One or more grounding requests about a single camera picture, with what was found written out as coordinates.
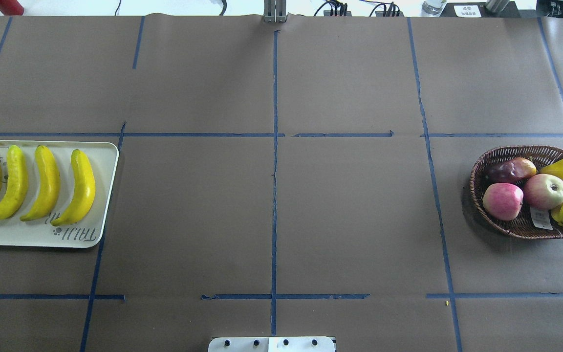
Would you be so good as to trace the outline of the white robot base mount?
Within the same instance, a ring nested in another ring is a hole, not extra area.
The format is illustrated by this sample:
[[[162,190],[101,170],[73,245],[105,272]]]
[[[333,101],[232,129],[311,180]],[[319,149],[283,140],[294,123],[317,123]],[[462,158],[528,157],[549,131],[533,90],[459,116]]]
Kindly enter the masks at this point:
[[[209,352],[336,352],[328,336],[270,336],[213,338]]]

